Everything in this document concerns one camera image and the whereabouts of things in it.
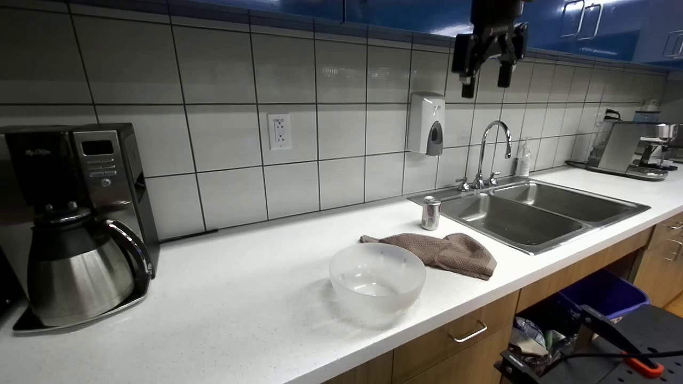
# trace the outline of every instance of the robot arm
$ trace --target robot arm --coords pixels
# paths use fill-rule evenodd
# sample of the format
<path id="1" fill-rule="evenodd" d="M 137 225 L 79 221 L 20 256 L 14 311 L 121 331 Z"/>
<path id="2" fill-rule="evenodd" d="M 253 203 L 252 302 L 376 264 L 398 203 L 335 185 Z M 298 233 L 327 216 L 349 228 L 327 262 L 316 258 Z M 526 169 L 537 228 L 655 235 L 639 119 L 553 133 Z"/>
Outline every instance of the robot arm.
<path id="1" fill-rule="evenodd" d="M 524 54 L 526 29 L 515 25 L 522 0 L 472 0 L 474 35 L 459 35 L 453 72 L 460 74 L 462 99 L 474 99 L 475 74 L 488 56 L 499 54 L 498 85 L 508 87 L 512 67 Z"/>

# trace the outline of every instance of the electrical outlet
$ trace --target electrical outlet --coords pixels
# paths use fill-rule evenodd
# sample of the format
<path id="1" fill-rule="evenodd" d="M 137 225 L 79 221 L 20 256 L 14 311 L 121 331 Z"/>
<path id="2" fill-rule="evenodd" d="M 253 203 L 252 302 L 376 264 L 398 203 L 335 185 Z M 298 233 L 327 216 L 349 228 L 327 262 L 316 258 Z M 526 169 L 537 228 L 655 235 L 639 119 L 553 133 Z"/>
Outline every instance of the electrical outlet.
<path id="1" fill-rule="evenodd" d="M 290 116 L 268 116 L 271 151 L 292 149 Z"/>

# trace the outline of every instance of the backsplash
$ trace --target backsplash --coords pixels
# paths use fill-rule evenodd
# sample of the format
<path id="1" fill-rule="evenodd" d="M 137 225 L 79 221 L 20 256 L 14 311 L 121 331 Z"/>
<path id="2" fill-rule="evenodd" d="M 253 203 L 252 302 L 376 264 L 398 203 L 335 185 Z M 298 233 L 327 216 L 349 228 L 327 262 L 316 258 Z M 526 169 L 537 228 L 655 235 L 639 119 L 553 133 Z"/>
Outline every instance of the backsplash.
<path id="1" fill-rule="evenodd" d="M 605 106 L 629 117 L 665 85 L 665 72 L 537 56 L 509 89 L 488 59 L 464 101 L 447 47 L 0 5 L 0 127 L 131 121 L 161 240 L 472 179 L 498 117 L 515 147 L 530 141 L 536 171 L 584 161 Z M 406 154 L 409 91 L 446 97 L 437 158 Z M 290 117 L 292 149 L 271 149 L 273 113 Z M 486 146 L 490 171 L 512 174 L 499 141 Z"/>

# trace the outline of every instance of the carafe handle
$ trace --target carafe handle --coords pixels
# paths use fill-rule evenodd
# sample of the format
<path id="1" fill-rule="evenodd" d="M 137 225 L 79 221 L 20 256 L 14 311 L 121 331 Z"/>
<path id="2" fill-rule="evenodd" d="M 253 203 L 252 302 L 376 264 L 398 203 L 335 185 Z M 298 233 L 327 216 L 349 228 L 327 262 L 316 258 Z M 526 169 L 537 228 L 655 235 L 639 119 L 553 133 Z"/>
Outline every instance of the carafe handle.
<path id="1" fill-rule="evenodd" d="M 145 294 L 151 279 L 150 254 L 143 241 L 121 222 L 104 221 L 104 228 L 111 240 L 124 249 L 126 260 L 129 264 L 135 290 Z"/>

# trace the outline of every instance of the stainless steel carafe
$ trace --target stainless steel carafe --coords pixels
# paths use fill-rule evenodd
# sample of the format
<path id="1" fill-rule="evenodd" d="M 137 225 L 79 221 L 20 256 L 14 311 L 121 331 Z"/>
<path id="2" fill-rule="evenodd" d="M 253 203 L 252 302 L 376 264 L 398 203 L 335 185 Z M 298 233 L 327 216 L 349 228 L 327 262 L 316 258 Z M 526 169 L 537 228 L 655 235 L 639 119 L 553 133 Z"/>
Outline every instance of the stainless steel carafe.
<path id="1" fill-rule="evenodd" d="M 28 302 L 44 327 L 93 321 L 146 287 L 150 256 L 124 225 L 88 209 L 36 221 Z"/>

